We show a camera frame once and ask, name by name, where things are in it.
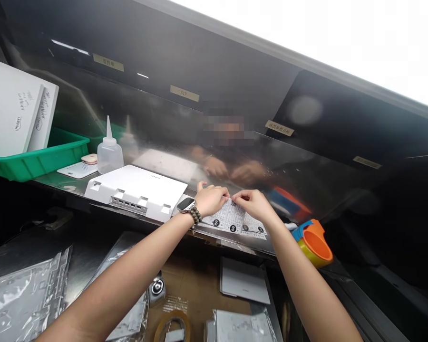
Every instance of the white cardboard box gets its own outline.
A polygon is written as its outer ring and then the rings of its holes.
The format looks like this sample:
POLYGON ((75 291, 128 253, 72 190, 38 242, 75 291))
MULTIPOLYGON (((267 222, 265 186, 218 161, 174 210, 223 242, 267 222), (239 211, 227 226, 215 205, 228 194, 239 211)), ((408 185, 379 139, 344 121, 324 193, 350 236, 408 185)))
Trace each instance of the white cardboard box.
POLYGON ((44 86, 0 67, 0 157, 27 152, 44 86))
POLYGON ((51 133, 52 119, 56 109, 58 96, 58 85, 52 84, 25 71, 13 68, 8 64, 0 62, 0 67, 10 72, 16 73, 20 77, 25 77, 30 82, 40 82, 44 86, 43 96, 39 104, 37 117, 30 137, 28 152, 44 149, 48 146, 49 135, 51 133))

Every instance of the reflective metal panel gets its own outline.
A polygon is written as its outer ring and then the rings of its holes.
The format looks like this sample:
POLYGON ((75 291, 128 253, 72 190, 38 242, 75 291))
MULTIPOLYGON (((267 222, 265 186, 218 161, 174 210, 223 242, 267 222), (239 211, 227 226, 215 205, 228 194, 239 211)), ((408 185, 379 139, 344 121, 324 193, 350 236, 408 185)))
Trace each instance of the reflective metal panel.
POLYGON ((296 222, 321 219, 360 187, 365 171, 249 131, 248 118, 223 109, 199 112, 9 45, 13 64, 60 86, 54 125, 89 137, 91 152, 113 135, 126 163, 186 182, 263 191, 296 222))

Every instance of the tape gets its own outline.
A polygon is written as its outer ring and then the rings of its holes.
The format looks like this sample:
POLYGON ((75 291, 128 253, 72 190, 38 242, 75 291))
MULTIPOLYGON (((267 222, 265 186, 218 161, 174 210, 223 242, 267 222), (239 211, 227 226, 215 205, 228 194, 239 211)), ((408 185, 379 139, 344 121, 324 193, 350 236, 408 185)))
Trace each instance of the tape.
POLYGON ((184 342, 190 341, 190 321, 187 315, 181 310, 173 310, 171 312, 165 313, 160 320, 160 323, 157 326, 156 334, 154 336, 154 342, 161 342, 162 333, 164 332, 165 327, 171 322, 178 322, 181 325, 181 328, 184 329, 184 342))

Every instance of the paper label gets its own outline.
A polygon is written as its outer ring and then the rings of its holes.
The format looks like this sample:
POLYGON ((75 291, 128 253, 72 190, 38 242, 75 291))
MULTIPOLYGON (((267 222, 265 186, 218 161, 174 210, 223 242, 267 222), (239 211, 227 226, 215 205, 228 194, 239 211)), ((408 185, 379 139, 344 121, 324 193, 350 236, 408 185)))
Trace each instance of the paper label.
POLYGON ((356 156, 356 157, 353 159, 353 161, 354 161, 354 162, 359 162, 360 164, 363 164, 363 165, 366 165, 366 166, 372 167, 372 168, 374 168, 374 169, 380 169, 380 168, 381 168, 381 166, 382 166, 382 165, 380 165, 380 164, 377 164, 377 163, 375 163, 375 162, 373 162, 373 161, 369 161, 368 159, 364 159, 364 158, 359 157, 359 156, 356 156))
POLYGON ((198 102, 200 100, 200 95, 175 87, 174 85, 170 85, 170 93, 186 97, 195 102, 198 102))
POLYGON ((268 235, 263 223, 252 218, 243 207, 231 199, 224 204, 219 212, 203 218, 200 225, 263 240, 266 240, 266 235, 268 235))
POLYGON ((278 123, 275 123, 274 121, 271 121, 271 120, 268 120, 265 127, 270 128, 276 132, 288 135, 288 136, 292 136, 293 132, 295 131, 292 128, 285 127, 285 126, 278 124, 278 123))
POLYGON ((113 61, 112 59, 109 59, 97 54, 92 54, 92 55, 94 56, 94 62, 103 64, 104 66, 111 67, 113 69, 124 72, 124 65, 122 63, 113 61))

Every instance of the white router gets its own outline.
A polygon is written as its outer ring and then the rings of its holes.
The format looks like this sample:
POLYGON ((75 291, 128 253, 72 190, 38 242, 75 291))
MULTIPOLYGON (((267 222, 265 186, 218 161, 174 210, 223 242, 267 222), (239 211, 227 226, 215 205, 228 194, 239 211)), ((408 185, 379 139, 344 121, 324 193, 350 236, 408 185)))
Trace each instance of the white router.
POLYGON ((127 165, 91 179, 84 196, 167 222, 186 188, 187 184, 127 165))

